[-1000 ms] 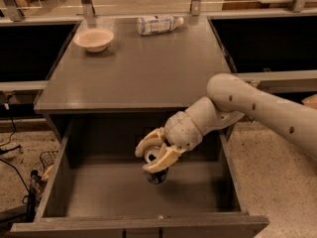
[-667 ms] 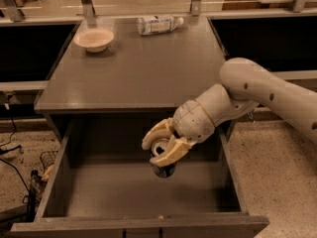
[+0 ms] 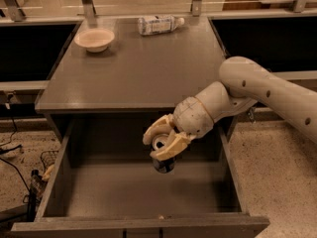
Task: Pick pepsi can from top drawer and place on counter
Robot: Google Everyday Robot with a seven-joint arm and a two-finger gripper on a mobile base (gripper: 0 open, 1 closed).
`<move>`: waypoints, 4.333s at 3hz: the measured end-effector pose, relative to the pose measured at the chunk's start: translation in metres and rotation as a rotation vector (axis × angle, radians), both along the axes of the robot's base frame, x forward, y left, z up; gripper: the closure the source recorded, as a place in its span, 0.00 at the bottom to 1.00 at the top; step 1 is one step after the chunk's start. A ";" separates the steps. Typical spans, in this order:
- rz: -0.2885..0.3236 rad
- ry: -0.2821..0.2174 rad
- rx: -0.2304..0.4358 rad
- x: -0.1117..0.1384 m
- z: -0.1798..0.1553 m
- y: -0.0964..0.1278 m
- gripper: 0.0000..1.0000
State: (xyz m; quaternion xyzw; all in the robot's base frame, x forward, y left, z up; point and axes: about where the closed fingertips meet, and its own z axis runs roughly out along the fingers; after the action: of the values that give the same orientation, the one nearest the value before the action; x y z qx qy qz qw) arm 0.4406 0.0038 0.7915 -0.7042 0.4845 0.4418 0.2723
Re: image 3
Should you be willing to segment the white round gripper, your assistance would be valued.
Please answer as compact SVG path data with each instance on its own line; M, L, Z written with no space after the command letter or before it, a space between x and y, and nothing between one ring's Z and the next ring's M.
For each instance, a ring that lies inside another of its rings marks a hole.
M174 132L175 126L180 133ZM152 144L153 159L166 161L184 151L195 138L204 137L213 126L213 107L197 97L188 97L175 107L173 115L163 115L148 128L143 144Z

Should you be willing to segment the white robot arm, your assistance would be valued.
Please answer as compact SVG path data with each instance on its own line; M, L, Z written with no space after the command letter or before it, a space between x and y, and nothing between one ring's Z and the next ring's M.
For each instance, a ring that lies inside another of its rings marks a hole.
M219 120L240 114L255 103L268 106L313 142L317 142L317 92L275 76L251 59L232 57L219 67L219 79L160 117L143 136L158 161L174 158L194 139L204 137Z

